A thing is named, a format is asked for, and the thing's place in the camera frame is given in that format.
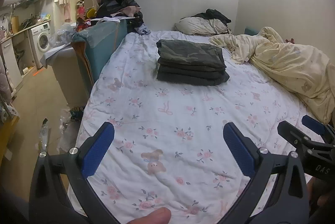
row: finger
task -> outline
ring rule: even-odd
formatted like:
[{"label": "finger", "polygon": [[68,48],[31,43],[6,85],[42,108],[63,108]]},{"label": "finger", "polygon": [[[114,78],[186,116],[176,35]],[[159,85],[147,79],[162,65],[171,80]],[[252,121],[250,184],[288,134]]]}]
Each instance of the finger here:
[{"label": "finger", "polygon": [[168,208],[161,207],[147,216],[128,222],[128,224],[168,224],[170,219],[171,211]]},{"label": "finger", "polygon": [[330,193],[319,197],[318,206],[320,206],[320,207],[323,206],[326,203],[326,201],[329,199],[329,196],[330,196]]},{"label": "finger", "polygon": [[307,192],[308,192],[308,200],[311,200],[312,193],[313,193],[313,184],[315,182],[315,178],[312,177],[309,182],[307,183]]}]

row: blue gripper pad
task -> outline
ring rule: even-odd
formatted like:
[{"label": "blue gripper pad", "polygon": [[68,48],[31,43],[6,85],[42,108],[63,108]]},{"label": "blue gripper pad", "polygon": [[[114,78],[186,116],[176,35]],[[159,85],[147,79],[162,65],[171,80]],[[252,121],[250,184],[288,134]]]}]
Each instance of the blue gripper pad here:
[{"label": "blue gripper pad", "polygon": [[243,175],[253,177],[255,175],[255,161],[251,153],[241,141],[243,136],[234,123],[227,123],[223,128],[223,138],[240,167]]},{"label": "blue gripper pad", "polygon": [[113,125],[108,123],[84,156],[81,166],[81,174],[85,179],[95,174],[114,139],[114,133]]},{"label": "blue gripper pad", "polygon": [[314,131],[316,134],[324,135],[325,133],[324,125],[319,121],[316,121],[312,117],[304,115],[303,118],[301,119],[301,122],[303,123],[304,126]]}]

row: stack of folded clothes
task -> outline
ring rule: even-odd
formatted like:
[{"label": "stack of folded clothes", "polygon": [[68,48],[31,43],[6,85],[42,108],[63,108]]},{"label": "stack of folded clothes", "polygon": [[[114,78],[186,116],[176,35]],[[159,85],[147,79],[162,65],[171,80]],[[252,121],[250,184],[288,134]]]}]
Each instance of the stack of folded clothes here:
[{"label": "stack of folded clothes", "polygon": [[211,86],[229,79],[220,47],[182,40],[159,40],[156,45],[160,81]]}]

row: mattress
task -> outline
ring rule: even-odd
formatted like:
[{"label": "mattress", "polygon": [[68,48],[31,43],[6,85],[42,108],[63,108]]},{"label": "mattress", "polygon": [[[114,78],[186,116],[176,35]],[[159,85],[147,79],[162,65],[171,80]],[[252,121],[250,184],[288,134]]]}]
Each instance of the mattress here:
[{"label": "mattress", "polygon": [[[217,223],[249,180],[223,140],[227,122],[276,154],[294,150],[277,133],[283,120],[321,140],[302,125],[311,113],[296,96],[251,64],[234,64],[226,49],[226,83],[200,87],[156,80],[159,39],[208,43],[208,37],[175,31],[125,37],[94,84],[79,130],[77,146],[103,122],[115,127],[115,139],[88,181],[121,223],[162,206],[172,212],[170,223]],[[264,207],[274,181],[275,175],[254,213]],[[68,195],[83,214],[71,187]]]}]

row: metal screw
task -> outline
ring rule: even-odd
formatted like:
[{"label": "metal screw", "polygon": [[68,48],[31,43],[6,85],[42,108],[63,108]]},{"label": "metal screw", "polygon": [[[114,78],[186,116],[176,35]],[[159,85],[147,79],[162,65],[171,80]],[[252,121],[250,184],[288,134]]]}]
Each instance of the metal screw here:
[{"label": "metal screw", "polygon": [[291,155],[293,158],[298,158],[298,153],[295,152],[295,151],[291,151],[290,155]]},{"label": "metal screw", "polygon": [[46,151],[42,151],[41,153],[40,153],[40,158],[44,158],[46,156]]},{"label": "metal screw", "polygon": [[69,152],[70,154],[76,154],[78,152],[78,148],[71,148]]},{"label": "metal screw", "polygon": [[259,148],[259,152],[262,153],[262,154],[268,154],[269,150],[265,147],[261,147],[261,148]]}]

